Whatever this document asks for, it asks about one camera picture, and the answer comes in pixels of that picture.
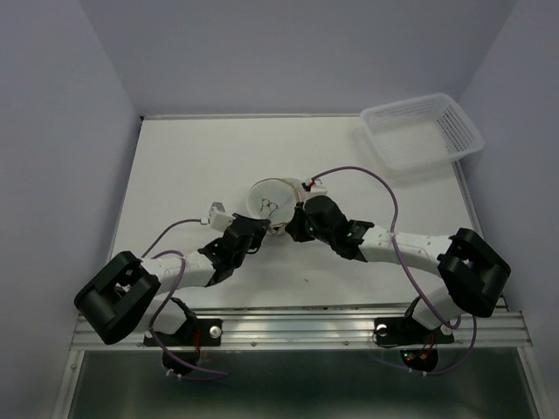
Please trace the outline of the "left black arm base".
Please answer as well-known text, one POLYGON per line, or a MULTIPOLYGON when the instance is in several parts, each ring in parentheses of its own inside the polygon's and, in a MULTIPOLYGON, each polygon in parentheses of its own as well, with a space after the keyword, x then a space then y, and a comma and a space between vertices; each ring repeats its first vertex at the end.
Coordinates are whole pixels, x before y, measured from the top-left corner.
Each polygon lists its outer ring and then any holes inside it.
POLYGON ((169 302, 179 310, 180 327, 174 333, 157 333, 166 347, 219 347, 222 339, 223 321, 219 318, 200 318, 178 298, 169 302))

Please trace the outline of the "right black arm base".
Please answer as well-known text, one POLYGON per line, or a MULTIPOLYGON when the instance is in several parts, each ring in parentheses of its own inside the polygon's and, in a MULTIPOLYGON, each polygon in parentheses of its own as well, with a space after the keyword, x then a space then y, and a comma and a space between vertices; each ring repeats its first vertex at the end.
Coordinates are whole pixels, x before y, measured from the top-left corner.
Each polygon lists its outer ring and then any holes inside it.
POLYGON ((415 298, 403 317, 382 317, 375 319, 373 341, 380 347, 407 347, 423 344, 452 344, 452 333, 444 334, 440 327, 429 330, 412 318, 420 297, 415 298))

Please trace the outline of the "white plastic basket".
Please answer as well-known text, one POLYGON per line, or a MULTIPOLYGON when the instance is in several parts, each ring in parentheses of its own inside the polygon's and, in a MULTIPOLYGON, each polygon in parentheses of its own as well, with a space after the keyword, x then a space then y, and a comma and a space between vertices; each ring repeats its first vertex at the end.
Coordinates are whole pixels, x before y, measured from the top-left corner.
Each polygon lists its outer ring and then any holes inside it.
POLYGON ((451 96, 434 93, 361 111, 387 175, 409 175, 481 151, 485 140, 451 96))

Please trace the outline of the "aluminium mounting rail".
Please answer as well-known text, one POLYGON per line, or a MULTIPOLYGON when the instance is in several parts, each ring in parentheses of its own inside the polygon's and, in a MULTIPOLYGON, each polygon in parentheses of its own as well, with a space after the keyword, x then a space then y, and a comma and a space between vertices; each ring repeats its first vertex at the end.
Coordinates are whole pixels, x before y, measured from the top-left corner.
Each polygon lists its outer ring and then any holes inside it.
MULTIPOLYGON (((403 314, 400 306, 305 310, 199 310, 199 319, 221 319, 221 345, 214 351, 368 350, 379 318, 403 314)), ((478 319, 477 348, 531 347, 521 313, 499 307, 478 319)))

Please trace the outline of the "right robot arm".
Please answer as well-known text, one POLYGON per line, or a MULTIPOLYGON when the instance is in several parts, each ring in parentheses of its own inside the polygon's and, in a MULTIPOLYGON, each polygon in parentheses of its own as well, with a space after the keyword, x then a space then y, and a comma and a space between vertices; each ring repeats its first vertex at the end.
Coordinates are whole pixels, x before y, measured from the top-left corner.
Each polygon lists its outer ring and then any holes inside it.
POLYGON ((508 263, 474 230, 450 236, 396 233, 371 222, 349 220, 327 196, 299 203, 287 234, 298 243, 318 240, 338 256, 364 263, 400 265, 406 275, 425 271, 442 279, 434 292, 418 292, 397 330, 422 340, 464 314, 486 319, 511 274, 508 263))

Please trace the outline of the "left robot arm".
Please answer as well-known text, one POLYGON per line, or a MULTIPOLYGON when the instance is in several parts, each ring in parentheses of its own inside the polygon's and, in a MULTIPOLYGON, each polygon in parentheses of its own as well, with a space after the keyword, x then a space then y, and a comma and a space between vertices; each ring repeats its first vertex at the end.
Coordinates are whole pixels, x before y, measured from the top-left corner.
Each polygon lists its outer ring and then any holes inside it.
POLYGON ((115 344, 133 332, 148 330, 156 296, 228 279, 246 255, 258 251, 270 224, 268 219, 235 214, 221 237, 187 256, 170 251, 138 258, 122 251, 86 283, 73 303, 105 344, 115 344))

